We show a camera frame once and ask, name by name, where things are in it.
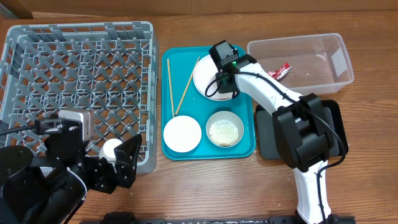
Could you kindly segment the white paper cup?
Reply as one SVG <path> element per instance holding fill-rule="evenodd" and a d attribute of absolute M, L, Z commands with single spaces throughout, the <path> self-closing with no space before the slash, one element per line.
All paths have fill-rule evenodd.
<path fill-rule="evenodd" d="M 99 158 L 105 158 L 110 163 L 116 162 L 116 155 L 114 149 L 121 145 L 123 142 L 119 139 L 113 138 L 107 140 L 99 151 Z"/>

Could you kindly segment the metal bowl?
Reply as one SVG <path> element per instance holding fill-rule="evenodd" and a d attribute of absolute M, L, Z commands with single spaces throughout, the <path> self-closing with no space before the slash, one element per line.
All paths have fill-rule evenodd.
<path fill-rule="evenodd" d="M 218 147 L 233 147 L 243 138 L 244 125 L 235 113 L 219 111 L 209 117 L 206 135 Z"/>

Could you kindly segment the red snack wrapper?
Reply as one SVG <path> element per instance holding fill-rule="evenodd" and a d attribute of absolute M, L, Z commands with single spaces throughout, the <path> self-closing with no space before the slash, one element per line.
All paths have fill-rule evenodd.
<path fill-rule="evenodd" d="M 267 72 L 267 74 L 279 82 L 287 76 L 291 68 L 292 67 L 287 62 L 285 62 L 283 66 L 281 66 L 278 70 L 269 71 Z"/>

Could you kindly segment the white rice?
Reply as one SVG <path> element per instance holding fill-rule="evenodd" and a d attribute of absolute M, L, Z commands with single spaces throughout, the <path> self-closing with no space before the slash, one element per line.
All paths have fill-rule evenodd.
<path fill-rule="evenodd" d="M 235 124 L 228 120 L 214 122 L 209 128 L 210 140 L 221 147 L 229 147 L 237 143 L 239 131 Z"/>

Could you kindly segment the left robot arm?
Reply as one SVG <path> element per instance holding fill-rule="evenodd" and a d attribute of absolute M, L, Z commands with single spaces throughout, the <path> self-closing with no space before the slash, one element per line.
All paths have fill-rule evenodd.
<path fill-rule="evenodd" d="M 87 157 L 79 135 L 54 134 L 46 155 L 25 146 L 1 149 L 1 223 L 61 223 L 83 204 L 89 190 L 111 194 L 136 179 L 142 137 L 115 148 L 116 162 Z"/>

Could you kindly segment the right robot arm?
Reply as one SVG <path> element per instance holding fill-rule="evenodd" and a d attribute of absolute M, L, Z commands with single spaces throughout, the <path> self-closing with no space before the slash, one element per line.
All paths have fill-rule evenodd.
<path fill-rule="evenodd" d="M 277 152 L 294 172 L 301 221 L 331 223 L 326 170 L 344 161 L 347 143 L 327 123 L 322 100 L 283 86 L 254 57 L 239 55 L 226 40 L 212 46 L 209 55 L 217 69 L 211 83 L 218 93 L 245 93 L 272 116 Z"/>

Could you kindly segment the large white plate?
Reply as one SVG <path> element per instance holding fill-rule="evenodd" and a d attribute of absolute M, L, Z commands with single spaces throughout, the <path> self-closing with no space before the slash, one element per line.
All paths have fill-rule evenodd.
<path fill-rule="evenodd" d="M 201 58 L 193 72 L 193 82 L 198 92 L 205 96 L 207 86 L 216 78 L 218 72 L 211 56 L 208 54 Z M 232 99 L 232 93 L 215 93 L 211 97 L 206 97 L 213 101 L 228 101 Z"/>

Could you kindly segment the right wooden chopstick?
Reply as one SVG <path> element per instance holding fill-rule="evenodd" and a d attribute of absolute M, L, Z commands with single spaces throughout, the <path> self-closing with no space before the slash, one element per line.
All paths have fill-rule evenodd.
<path fill-rule="evenodd" d="M 186 86 L 185 86 L 184 92 L 183 92 L 183 94 L 182 94 L 182 97 L 181 97 L 181 99 L 180 99 L 180 101 L 179 101 L 179 104 L 178 104 L 178 106 L 177 106 L 177 110 L 176 110 L 176 112 L 175 112 L 175 116 L 178 115 L 178 113 L 179 113 L 179 111 L 180 111 L 180 109 L 181 109 L 182 103 L 183 103 L 183 101 L 184 101 L 185 95 L 187 94 L 188 88 L 189 88 L 190 83 L 191 83 L 192 78 L 193 78 L 194 71 L 195 71 L 195 69 L 196 69 L 197 64 L 198 64 L 199 61 L 200 61 L 200 56 L 197 58 L 197 61 L 195 62 L 195 65 L 194 65 L 194 67 L 193 67 L 193 70 L 192 70 L 192 72 L 191 72 L 191 74 L 190 74 L 190 77 L 189 77 L 188 82 L 187 82 L 187 84 L 186 84 Z"/>

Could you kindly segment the wooden chopstick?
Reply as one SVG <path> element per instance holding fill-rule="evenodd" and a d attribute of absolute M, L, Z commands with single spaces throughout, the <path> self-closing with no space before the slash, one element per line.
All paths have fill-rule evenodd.
<path fill-rule="evenodd" d="M 184 101 L 185 95 L 187 94 L 188 88 L 189 88 L 190 83 L 191 83 L 192 78 L 193 78 L 194 71 L 195 71 L 195 69 L 196 69 L 197 64 L 198 64 L 199 61 L 200 61 L 200 56 L 197 58 L 197 61 L 195 62 L 195 65 L 194 65 L 194 67 L 193 67 L 193 70 L 192 70 L 192 72 L 191 72 L 191 74 L 190 74 L 190 77 L 189 77 L 188 82 L 187 82 L 187 84 L 186 84 L 186 86 L 185 86 L 184 92 L 183 92 L 183 94 L 182 94 L 182 97 L 181 97 L 181 99 L 180 99 L 180 101 L 179 101 L 179 104 L 178 104 L 178 106 L 177 106 L 177 110 L 176 110 L 176 112 L 175 112 L 175 116 L 178 115 L 178 113 L 179 113 L 179 111 L 180 111 L 180 109 L 181 109 L 182 103 L 183 103 L 183 101 Z"/>
<path fill-rule="evenodd" d="M 171 66 L 170 66 L 170 59 L 167 59 L 167 71 L 168 71 L 168 78 L 169 78 L 169 92 L 170 92 L 170 105 L 172 110 L 172 117 L 175 117 L 175 110 L 174 110 L 174 94 L 172 90 L 172 76 L 171 76 Z"/>

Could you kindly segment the teal serving tray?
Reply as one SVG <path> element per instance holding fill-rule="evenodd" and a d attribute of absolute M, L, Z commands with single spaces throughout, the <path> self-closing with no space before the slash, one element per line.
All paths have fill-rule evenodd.
<path fill-rule="evenodd" d="M 162 57 L 162 127 L 172 119 L 170 105 L 169 78 L 167 71 L 167 59 L 170 59 L 172 90 L 174 94 L 174 107 L 177 108 L 190 74 L 197 58 L 200 59 L 209 53 L 209 46 L 178 47 L 167 50 Z M 206 135 L 206 123 L 209 117 L 218 111 L 230 111 L 239 116 L 244 125 L 242 140 L 233 147 L 218 147 L 214 145 Z M 254 127 L 254 115 L 252 98 L 245 94 L 239 94 L 235 99 L 228 101 L 213 101 L 201 95 L 191 83 L 185 95 L 181 109 L 181 115 L 190 116 L 201 126 L 202 137 L 199 145 L 190 152 L 178 153 L 169 149 L 162 143 L 165 156 L 171 160 L 197 160 L 197 159 L 230 159 L 250 156 L 256 148 L 256 134 Z"/>

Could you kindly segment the small pink plate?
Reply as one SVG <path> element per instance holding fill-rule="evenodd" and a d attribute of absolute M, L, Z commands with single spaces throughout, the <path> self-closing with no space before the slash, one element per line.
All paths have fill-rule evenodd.
<path fill-rule="evenodd" d="M 190 116 L 176 116 L 165 125 L 163 139 L 166 146 L 174 152 L 190 152 L 201 141 L 201 127 Z"/>

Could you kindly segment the black plastic tray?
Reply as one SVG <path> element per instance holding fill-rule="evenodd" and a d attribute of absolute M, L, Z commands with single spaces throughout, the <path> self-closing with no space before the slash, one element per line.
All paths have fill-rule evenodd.
<path fill-rule="evenodd" d="M 348 143 L 338 103 L 333 100 L 322 100 L 322 105 L 327 123 L 339 135 L 345 145 L 346 152 L 348 152 Z M 261 105 L 256 106 L 254 116 L 256 118 L 256 134 L 261 157 L 267 160 L 280 159 L 275 144 L 272 116 Z"/>

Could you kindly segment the grey plastic dish rack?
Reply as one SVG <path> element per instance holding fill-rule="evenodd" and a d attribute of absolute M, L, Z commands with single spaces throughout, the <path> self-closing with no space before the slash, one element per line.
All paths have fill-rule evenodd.
<path fill-rule="evenodd" d="M 142 136 L 140 174 L 157 165 L 158 46 L 147 21 L 11 27 L 1 56 L 1 129 L 67 108 L 90 110 L 96 156 L 109 139 Z"/>

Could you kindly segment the clear plastic bin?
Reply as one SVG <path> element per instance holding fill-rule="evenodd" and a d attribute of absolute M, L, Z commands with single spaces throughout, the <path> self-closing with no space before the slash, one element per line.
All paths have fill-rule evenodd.
<path fill-rule="evenodd" d="M 354 81 L 348 51 L 337 33 L 254 40 L 247 53 L 267 72 L 289 64 L 280 82 L 302 95 L 335 93 Z"/>

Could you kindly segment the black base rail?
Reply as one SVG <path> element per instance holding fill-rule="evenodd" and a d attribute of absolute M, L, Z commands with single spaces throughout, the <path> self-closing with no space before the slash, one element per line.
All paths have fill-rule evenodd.
<path fill-rule="evenodd" d="M 164 218 L 138 219 L 133 213 L 114 212 L 107 213 L 102 220 L 83 221 L 89 224 L 110 224 L 110 223 L 130 223 L 130 224 L 298 224 L 305 223 L 296 213 L 287 216 L 271 216 L 267 218 L 219 218 L 219 219 L 185 219 L 185 220 L 166 220 Z"/>

